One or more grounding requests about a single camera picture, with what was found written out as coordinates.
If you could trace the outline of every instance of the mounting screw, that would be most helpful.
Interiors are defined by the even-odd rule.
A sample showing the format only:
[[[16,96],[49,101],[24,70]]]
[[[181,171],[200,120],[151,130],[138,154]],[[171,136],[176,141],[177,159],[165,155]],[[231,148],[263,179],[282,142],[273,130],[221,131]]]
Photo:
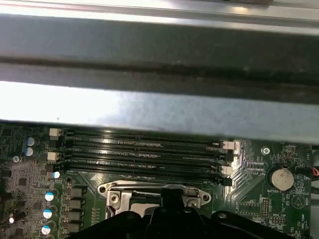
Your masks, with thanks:
[[[12,158],[12,161],[13,161],[14,163],[19,163],[19,162],[21,162],[21,158],[20,158],[19,156],[14,156],[14,157]]]
[[[227,215],[224,214],[224,213],[219,213],[218,217],[221,218],[221,219],[225,219],[225,218],[227,218]]]
[[[191,209],[190,208],[184,208],[184,212],[185,213],[191,213]]]
[[[119,200],[120,200],[119,195],[117,195],[117,194],[112,194],[111,195],[112,203],[118,203]]]
[[[195,208],[195,207],[197,207],[197,202],[195,200],[190,200],[188,202],[187,206]]]
[[[267,148],[267,147],[262,147],[262,148],[261,148],[261,153],[262,153],[263,155],[267,155],[267,154],[270,153],[270,149]]]

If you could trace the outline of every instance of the chip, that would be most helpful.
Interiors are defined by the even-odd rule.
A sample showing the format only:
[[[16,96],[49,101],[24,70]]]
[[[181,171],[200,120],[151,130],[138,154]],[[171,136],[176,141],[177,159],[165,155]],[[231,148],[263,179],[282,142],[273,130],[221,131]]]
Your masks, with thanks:
[[[3,219],[4,203],[0,203],[0,221]]]
[[[35,210],[41,210],[42,209],[42,203],[34,203],[33,209]]]
[[[77,233],[78,231],[80,231],[80,225],[75,223],[69,223],[67,230],[69,233]]]
[[[80,200],[70,200],[70,208],[81,208],[82,202]]]
[[[9,178],[12,176],[12,172],[10,170],[2,170],[2,177]]]
[[[72,198],[82,197],[82,196],[83,196],[82,188],[72,188],[71,189],[71,197]]]
[[[50,147],[50,148],[56,148],[56,145],[57,145],[57,142],[56,142],[56,141],[54,141],[54,140],[50,140],[50,141],[49,141],[49,147]]]
[[[15,235],[21,237],[23,235],[23,229],[18,228],[15,230]]]
[[[81,213],[80,212],[69,212],[68,220],[80,220],[81,219]]]
[[[53,171],[54,171],[54,165],[53,164],[47,164],[46,172],[47,173],[53,173]]]
[[[69,234],[62,234],[62,238],[68,238],[70,235]]]
[[[19,178],[19,186],[26,186],[26,178]]]

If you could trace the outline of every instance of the black capacitor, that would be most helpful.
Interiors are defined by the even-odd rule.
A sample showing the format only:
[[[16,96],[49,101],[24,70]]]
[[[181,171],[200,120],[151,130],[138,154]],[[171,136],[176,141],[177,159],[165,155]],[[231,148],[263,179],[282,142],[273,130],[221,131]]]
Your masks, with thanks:
[[[13,194],[12,193],[5,193],[0,195],[0,203],[4,203],[8,200],[10,200],[11,198],[13,198]]]
[[[25,217],[26,217],[26,212],[25,211],[17,212],[12,217],[9,218],[9,223],[10,224],[16,223],[16,222],[22,220]]]

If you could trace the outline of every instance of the surface mount component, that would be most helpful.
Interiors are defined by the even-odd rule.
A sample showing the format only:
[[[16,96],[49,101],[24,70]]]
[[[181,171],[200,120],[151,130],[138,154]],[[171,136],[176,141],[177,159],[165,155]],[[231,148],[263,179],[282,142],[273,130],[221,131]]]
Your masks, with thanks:
[[[9,218],[9,224],[13,224],[15,222],[18,222],[26,217],[26,212],[17,212],[12,214],[12,216]]]
[[[124,211],[134,211],[144,216],[148,208],[160,205],[161,189],[182,190],[182,200],[186,207],[200,208],[211,201],[209,193],[182,184],[119,180],[100,185],[98,192],[107,200],[106,218],[109,218]]]
[[[11,198],[13,198],[12,193],[4,193],[2,195],[0,195],[0,203],[3,203],[5,201],[10,200]]]

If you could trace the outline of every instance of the ram slot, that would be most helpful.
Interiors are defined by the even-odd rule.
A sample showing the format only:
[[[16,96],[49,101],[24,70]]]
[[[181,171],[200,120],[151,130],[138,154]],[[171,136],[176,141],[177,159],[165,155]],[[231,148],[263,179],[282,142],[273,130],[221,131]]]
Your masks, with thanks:
[[[139,169],[130,169],[124,167],[103,167],[98,165],[90,164],[78,164],[78,163],[67,163],[65,169],[75,169],[80,171],[90,171],[90,172],[111,172],[111,173],[129,173],[134,174],[136,177],[152,177],[154,176],[163,176],[164,179],[169,177],[177,178],[181,180],[190,180],[190,179],[204,179],[212,183],[218,183],[223,186],[231,186],[232,180],[230,178],[223,177],[217,173],[183,173],[175,172],[173,175],[171,172],[157,171],[157,170],[139,170]]]
[[[101,143],[101,144],[119,144],[119,145],[130,145],[130,146],[143,146],[143,147],[157,147],[157,148],[181,148],[193,150],[222,150],[217,147],[219,142],[216,144],[212,143],[191,143],[191,142],[171,142],[171,141],[158,141],[158,140],[141,140],[141,139],[127,139],[117,137],[99,137],[99,136],[87,136],[87,135],[74,135],[65,136],[64,141],[81,141],[90,143]]]
[[[66,130],[65,134],[67,136],[71,135],[83,135],[83,136],[102,136],[110,138],[131,138],[131,139],[140,139],[140,140],[165,140],[171,142],[192,142],[192,143],[201,143],[201,144],[220,144],[220,140],[212,140],[208,138],[199,138],[199,137],[189,137],[184,135],[161,135],[149,132],[140,132],[140,131],[124,131],[124,130],[101,130],[101,131],[88,131],[88,130]]]
[[[182,166],[194,166],[194,167],[220,167],[219,162],[205,159],[171,159],[171,158],[138,158],[138,157],[122,157],[122,156],[108,156],[100,154],[90,154],[90,153],[72,153],[70,157],[80,157],[80,158],[92,158],[96,161],[103,159],[117,160],[117,161],[134,161],[143,163],[163,163],[163,164],[173,164]]]
[[[183,153],[183,154],[194,154],[194,155],[220,155],[224,154],[216,151],[204,151],[204,150],[193,150],[193,149],[174,149],[174,148],[162,148],[162,147],[144,147],[134,145],[119,145],[119,144],[103,144],[93,142],[67,142],[66,147],[74,146],[87,146],[100,149],[125,149],[125,150],[137,150],[137,151],[148,151],[148,152],[171,152],[171,153]]]
[[[67,147],[66,152],[81,152],[93,154],[106,154],[117,156],[130,156],[130,157],[144,157],[144,158],[172,158],[172,159],[191,159],[191,158],[205,158],[212,160],[225,160],[232,161],[234,155],[230,152],[227,154],[211,154],[211,155],[197,155],[197,154],[181,154],[181,153],[168,153],[168,152],[149,152],[138,150],[122,150],[122,149],[104,149],[88,146],[72,146]]]
[[[129,161],[116,161],[116,160],[96,160],[91,158],[67,158],[64,160],[69,163],[77,164],[92,164],[107,167],[124,167],[130,169],[141,169],[141,170],[157,170],[157,171],[168,171],[168,172],[189,172],[189,173],[220,173],[217,168],[202,168],[202,167],[189,167],[181,165],[172,164],[162,164],[162,163],[143,163],[143,162],[129,162]]]

